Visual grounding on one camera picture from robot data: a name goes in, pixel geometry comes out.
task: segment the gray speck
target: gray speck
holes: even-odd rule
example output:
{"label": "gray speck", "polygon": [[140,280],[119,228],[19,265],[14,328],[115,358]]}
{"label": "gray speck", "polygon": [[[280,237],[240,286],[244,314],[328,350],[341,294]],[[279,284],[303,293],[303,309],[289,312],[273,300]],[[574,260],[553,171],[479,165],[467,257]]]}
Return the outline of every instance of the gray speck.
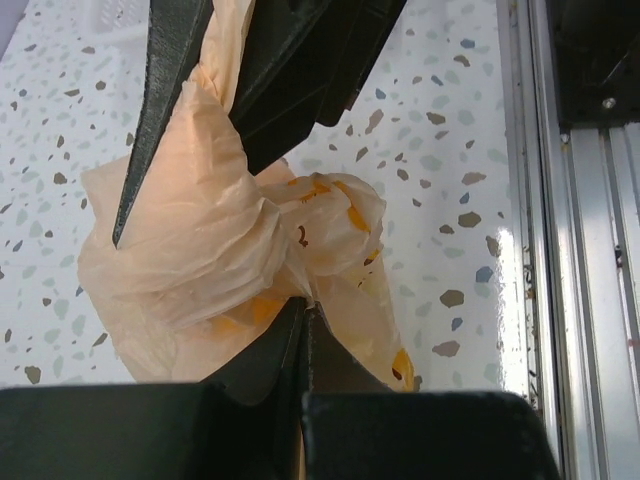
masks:
{"label": "gray speck", "polygon": [[476,120],[469,110],[460,110],[458,112],[458,121],[465,126],[469,126],[475,123]]}
{"label": "gray speck", "polygon": [[413,344],[416,348],[422,348],[422,330],[418,330],[413,336]]}
{"label": "gray speck", "polygon": [[100,334],[100,336],[97,338],[97,340],[95,342],[93,342],[92,347],[97,347],[99,345],[102,345],[104,343],[104,341],[107,339],[108,335],[106,332],[103,332],[102,334]]}
{"label": "gray speck", "polygon": [[451,331],[452,332],[455,332],[461,326],[462,326],[462,318],[456,317],[453,320],[451,320]]}
{"label": "gray speck", "polygon": [[495,363],[488,363],[486,367],[484,367],[484,378],[489,380],[494,385],[498,384],[498,374],[500,372],[500,368]]}
{"label": "gray speck", "polygon": [[501,151],[496,150],[495,148],[488,150],[487,156],[489,157],[489,160],[492,160],[496,163],[501,163],[503,165],[507,165],[509,163],[507,156]]}
{"label": "gray speck", "polygon": [[427,302],[423,305],[420,305],[418,308],[416,308],[416,317],[426,317],[427,315],[429,315],[429,312],[431,311],[431,302]]}
{"label": "gray speck", "polygon": [[360,150],[358,150],[358,153],[356,154],[356,162],[362,160],[362,157],[364,157],[367,153],[369,153],[369,149],[367,147],[362,147]]}

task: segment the crumpled plastic bag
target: crumpled plastic bag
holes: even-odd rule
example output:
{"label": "crumpled plastic bag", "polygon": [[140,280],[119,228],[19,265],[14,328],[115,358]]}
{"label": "crumpled plastic bag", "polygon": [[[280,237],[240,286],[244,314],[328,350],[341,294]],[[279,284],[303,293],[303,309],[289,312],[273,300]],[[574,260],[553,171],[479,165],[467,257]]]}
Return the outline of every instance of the crumpled plastic bag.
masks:
{"label": "crumpled plastic bag", "polygon": [[82,177],[96,223],[80,283],[139,381],[198,381],[270,325],[291,296],[320,301],[334,335],[381,381],[413,388],[381,256],[385,202],[346,174],[259,185],[228,118],[254,0],[215,0],[118,249],[128,158]]}

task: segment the blue speck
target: blue speck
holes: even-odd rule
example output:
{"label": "blue speck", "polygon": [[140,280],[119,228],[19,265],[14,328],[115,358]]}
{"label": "blue speck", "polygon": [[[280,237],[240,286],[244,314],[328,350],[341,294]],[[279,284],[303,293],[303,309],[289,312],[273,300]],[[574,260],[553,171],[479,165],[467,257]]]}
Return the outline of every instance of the blue speck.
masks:
{"label": "blue speck", "polygon": [[461,326],[462,326],[462,319],[460,317],[456,317],[453,320],[451,320],[451,331],[452,332],[455,332]]}
{"label": "blue speck", "polygon": [[493,270],[489,267],[482,267],[476,272],[477,283],[488,283],[491,277],[493,277]]}

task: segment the translucent plastic bag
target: translucent plastic bag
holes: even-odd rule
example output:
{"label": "translucent plastic bag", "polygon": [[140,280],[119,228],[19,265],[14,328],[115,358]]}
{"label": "translucent plastic bag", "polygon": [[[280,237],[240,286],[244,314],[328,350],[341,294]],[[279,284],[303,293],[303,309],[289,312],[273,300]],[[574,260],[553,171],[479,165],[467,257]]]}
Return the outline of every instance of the translucent plastic bag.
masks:
{"label": "translucent plastic bag", "polygon": [[287,298],[321,301],[336,337],[381,381],[412,389],[379,256],[385,203],[356,177],[263,185],[247,170],[231,109],[252,0],[215,1],[116,250],[127,158],[86,172],[96,224],[78,275],[140,381],[196,381],[269,326]]}

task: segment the speckled white surface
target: speckled white surface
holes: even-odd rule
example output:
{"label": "speckled white surface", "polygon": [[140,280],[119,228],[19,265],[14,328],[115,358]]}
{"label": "speckled white surface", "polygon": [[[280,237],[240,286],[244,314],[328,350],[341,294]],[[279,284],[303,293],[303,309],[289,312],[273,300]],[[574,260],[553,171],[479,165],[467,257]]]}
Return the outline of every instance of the speckled white surface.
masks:
{"label": "speckled white surface", "polygon": [[[93,222],[79,174],[129,151],[144,57],[87,44],[77,18],[73,0],[32,1],[0,63],[5,385],[130,380],[75,260]],[[387,200],[394,308],[423,388],[513,389],[526,358],[502,97],[495,0],[409,0],[353,110],[287,155]]]}

